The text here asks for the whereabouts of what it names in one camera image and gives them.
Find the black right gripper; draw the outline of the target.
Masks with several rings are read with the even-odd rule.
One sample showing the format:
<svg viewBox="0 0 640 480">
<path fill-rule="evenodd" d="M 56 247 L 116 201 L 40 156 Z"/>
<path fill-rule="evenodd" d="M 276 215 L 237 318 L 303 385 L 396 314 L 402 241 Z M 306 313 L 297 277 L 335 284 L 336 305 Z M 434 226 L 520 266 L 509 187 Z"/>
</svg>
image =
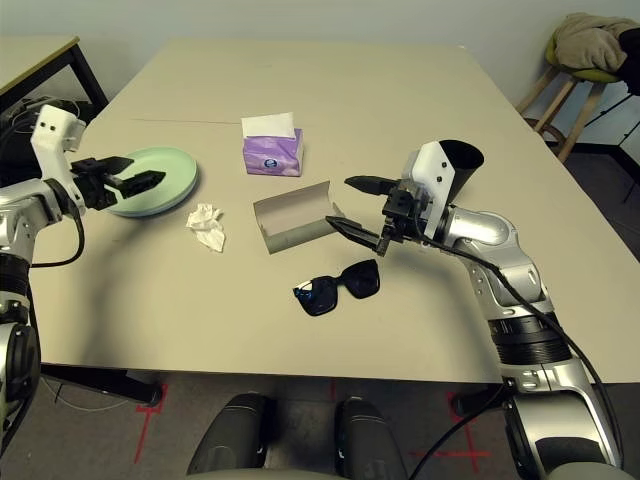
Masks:
<svg viewBox="0 0 640 480">
<path fill-rule="evenodd" d="M 378 250 L 379 256 L 386 254 L 391 242 L 408 240 L 421 243 L 424 240 L 426 222 L 420 220 L 423 201 L 419 190 L 406 187 L 400 180 L 370 175 L 348 177 L 344 183 L 366 194 L 386 196 L 382 209 L 385 221 L 380 235 L 344 217 L 325 217 L 327 223 L 346 239 L 370 250 Z"/>
</svg>

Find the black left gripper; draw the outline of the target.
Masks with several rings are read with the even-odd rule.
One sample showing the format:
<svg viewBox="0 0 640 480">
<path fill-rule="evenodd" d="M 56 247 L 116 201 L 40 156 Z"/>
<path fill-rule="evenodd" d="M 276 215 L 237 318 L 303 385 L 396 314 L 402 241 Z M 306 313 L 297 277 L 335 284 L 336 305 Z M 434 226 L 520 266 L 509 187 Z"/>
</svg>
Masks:
<svg viewBox="0 0 640 480">
<path fill-rule="evenodd" d="M 88 209 L 103 210 L 117 203 L 116 195 L 106 188 L 107 178 L 123 172 L 134 163 L 128 157 L 111 156 L 97 160 L 87 158 L 74 161 L 70 171 Z M 147 170 L 127 179 L 117 178 L 115 188 L 122 196 L 136 196 L 156 187 L 166 173 Z"/>
</svg>

